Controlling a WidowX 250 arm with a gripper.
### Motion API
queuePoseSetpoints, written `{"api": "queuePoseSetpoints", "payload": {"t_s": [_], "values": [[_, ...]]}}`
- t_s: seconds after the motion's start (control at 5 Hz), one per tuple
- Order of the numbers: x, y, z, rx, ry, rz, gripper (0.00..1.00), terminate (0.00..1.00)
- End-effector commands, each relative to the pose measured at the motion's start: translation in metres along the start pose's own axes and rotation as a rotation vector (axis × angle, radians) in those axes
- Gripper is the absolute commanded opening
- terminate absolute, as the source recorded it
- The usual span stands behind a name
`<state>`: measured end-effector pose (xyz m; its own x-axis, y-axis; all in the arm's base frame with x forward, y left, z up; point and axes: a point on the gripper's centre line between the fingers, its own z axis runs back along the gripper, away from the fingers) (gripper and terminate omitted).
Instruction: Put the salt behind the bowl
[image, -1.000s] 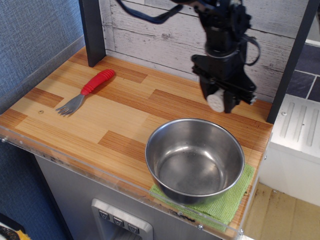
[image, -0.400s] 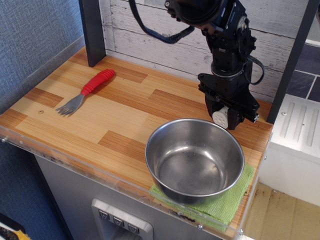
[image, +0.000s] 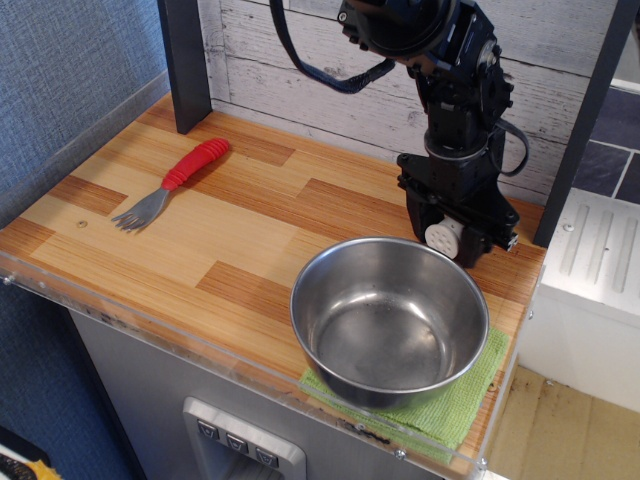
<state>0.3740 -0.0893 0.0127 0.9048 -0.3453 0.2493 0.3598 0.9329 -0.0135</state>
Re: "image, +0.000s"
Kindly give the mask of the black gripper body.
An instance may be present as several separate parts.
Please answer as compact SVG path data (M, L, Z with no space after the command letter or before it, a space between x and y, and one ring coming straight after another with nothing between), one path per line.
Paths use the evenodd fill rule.
M504 174L502 157L506 129L495 127L480 137L469 150L452 150L426 139L428 154L402 153L397 157L401 169L400 188L429 196L444 217L463 226L474 222L514 227L520 217L498 188Z

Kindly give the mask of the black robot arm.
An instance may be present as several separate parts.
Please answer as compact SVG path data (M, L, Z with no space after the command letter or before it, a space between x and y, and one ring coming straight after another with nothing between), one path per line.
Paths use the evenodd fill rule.
M513 86L494 27L474 1L345 1L338 21L365 51L402 64L427 115L423 156L402 153L400 188L415 236L436 245L437 227L459 229L454 260L472 268L517 242L520 217L498 187Z

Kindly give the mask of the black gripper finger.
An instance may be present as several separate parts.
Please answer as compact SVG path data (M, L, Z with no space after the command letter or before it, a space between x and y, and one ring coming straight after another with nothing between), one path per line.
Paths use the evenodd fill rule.
M518 242L514 227L482 222L463 227L460 253L457 263L464 268L473 268L481 256L491 252L494 246L510 251Z
M429 196L412 189L406 191L406 207L414 235L425 243L427 228L439 224L444 219L444 214Z

